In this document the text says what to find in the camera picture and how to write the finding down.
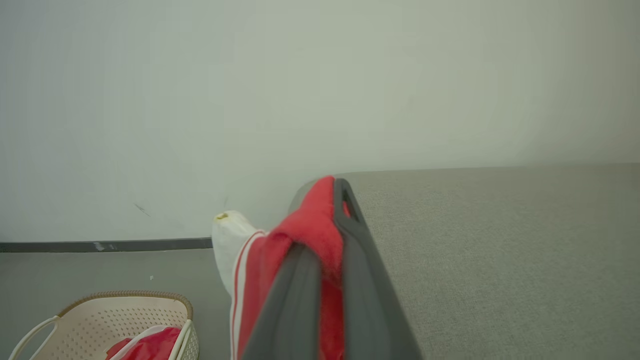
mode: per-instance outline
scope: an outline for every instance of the white wall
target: white wall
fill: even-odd
[[[638,18],[636,0],[3,0],[0,241],[207,236],[225,208],[271,227],[337,172],[640,161]]]

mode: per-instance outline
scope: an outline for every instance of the white stripe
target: white stripe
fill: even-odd
[[[238,254],[238,258],[236,258],[236,262],[234,263],[234,273],[233,279],[236,278],[236,269],[238,272],[237,275],[237,283],[235,283],[235,289],[237,289],[237,299],[234,299],[235,291],[231,294],[231,311],[229,313],[229,322],[231,324],[231,347],[232,347],[232,356],[235,354],[235,359],[237,360],[238,356],[238,338],[240,337],[240,324],[242,319],[242,306],[244,300],[244,282],[246,280],[246,260],[249,255],[249,250],[253,245],[255,239],[266,236],[266,234],[258,230],[255,234],[253,234],[247,241],[247,245],[244,248],[244,251],[241,252],[241,255]],[[236,309],[236,320],[234,321],[234,308]]]

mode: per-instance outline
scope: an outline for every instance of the laundry basket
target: laundry basket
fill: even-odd
[[[16,360],[29,340],[52,323],[53,330],[31,360],[105,360],[106,350],[154,325],[182,329],[169,360],[196,360],[198,336],[192,318],[191,303],[176,293],[96,293],[34,327],[20,340],[9,360]]]

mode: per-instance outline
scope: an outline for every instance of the basket handle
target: basket handle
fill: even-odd
[[[53,333],[56,332],[56,329],[58,328],[58,319],[60,319],[58,316],[54,316],[54,317],[52,317],[50,319],[44,320],[43,322],[41,322],[38,325],[36,325],[36,327],[31,329],[31,331],[29,331],[20,340],[18,345],[15,346],[15,348],[13,349],[13,352],[9,356],[9,360],[17,360],[18,356],[20,356],[20,353],[22,352],[22,350],[24,350],[24,347],[27,345],[27,343],[29,343],[29,340],[31,340],[33,338],[33,336],[36,336],[36,334],[38,334],[42,329],[47,327],[47,325],[49,325],[50,323],[55,323],[55,326],[54,326],[53,330],[51,331],[51,333],[49,334],[49,336],[47,337],[47,339],[45,339],[45,341],[43,341],[42,345],[40,345],[38,350],[36,350],[35,354],[33,354],[33,357],[35,357],[35,355],[40,352],[40,350],[47,343],[47,341],[49,341],[49,338],[53,335]]]

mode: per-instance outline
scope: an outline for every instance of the gray baseboard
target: gray baseboard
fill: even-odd
[[[52,243],[0,243],[0,252],[119,252],[162,251],[181,249],[210,249],[211,238],[133,240],[133,241],[79,241]]]

